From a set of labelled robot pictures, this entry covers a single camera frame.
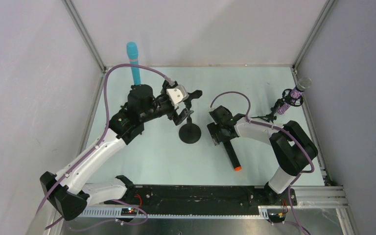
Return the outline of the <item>purple glitter microphone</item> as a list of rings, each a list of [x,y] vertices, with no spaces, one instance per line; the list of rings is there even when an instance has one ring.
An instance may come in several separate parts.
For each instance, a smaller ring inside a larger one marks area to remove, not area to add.
[[[298,79],[293,89],[285,89],[282,93],[280,106],[276,110],[276,113],[283,115],[290,107],[300,107],[304,102],[302,94],[305,90],[310,88],[311,84],[312,80],[309,77],[303,77]]]

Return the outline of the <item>black round-base microphone stand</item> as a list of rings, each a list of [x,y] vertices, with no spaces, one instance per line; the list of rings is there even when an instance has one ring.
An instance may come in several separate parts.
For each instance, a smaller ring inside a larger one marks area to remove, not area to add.
[[[184,143],[194,144],[201,138],[201,129],[197,124],[192,123],[191,114],[193,113],[193,110],[191,110],[191,99],[187,99],[184,104],[188,111],[186,118],[187,122],[179,129],[179,138]]]

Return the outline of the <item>black shock-mount tripod stand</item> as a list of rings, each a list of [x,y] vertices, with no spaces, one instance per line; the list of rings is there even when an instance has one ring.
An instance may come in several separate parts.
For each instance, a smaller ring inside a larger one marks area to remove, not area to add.
[[[277,119],[277,115],[283,115],[290,107],[302,106],[304,103],[302,94],[303,91],[297,88],[285,89],[282,92],[282,97],[279,98],[274,106],[270,108],[269,114],[252,118],[259,118],[266,122],[274,122]]]

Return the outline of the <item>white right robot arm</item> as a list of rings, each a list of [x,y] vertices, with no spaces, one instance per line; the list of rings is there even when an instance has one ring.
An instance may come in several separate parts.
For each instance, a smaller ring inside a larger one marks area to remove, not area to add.
[[[223,144],[235,170],[240,170],[241,164],[231,144],[232,139],[249,138],[272,147],[279,167],[264,186],[268,194],[282,194],[318,156],[317,147],[295,121],[283,125],[254,121],[244,114],[232,115],[224,106],[212,108],[209,114],[213,119],[207,125],[210,136],[215,145]]]

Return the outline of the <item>blue microphone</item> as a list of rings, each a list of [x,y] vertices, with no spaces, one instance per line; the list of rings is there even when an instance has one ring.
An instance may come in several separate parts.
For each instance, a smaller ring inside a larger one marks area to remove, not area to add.
[[[126,52],[129,63],[133,65],[139,64],[139,51],[135,42],[128,42],[126,45]],[[135,85],[141,84],[141,75],[138,67],[131,67],[132,77]]]

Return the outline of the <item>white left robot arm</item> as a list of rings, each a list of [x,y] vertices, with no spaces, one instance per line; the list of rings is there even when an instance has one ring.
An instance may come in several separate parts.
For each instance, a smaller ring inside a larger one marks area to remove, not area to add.
[[[120,175],[105,183],[88,183],[89,178],[114,154],[144,131],[144,124],[167,116],[176,126],[193,110],[190,103],[201,90],[187,92],[182,85],[167,83],[157,97],[146,84],[133,85],[127,102],[110,118],[107,127],[91,147],[57,173],[45,172],[40,182],[47,200],[66,221],[77,218],[88,206],[121,199],[133,183]]]

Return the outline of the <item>black microphone orange tip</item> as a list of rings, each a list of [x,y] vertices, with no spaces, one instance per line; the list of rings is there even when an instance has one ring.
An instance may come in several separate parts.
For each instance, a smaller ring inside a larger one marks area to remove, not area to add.
[[[231,142],[230,141],[224,142],[223,145],[224,145],[224,148],[225,148],[225,150],[228,154],[229,160],[232,164],[234,171],[242,170],[242,166],[241,166],[241,164],[238,160],[238,157],[235,153],[235,150],[234,150]]]

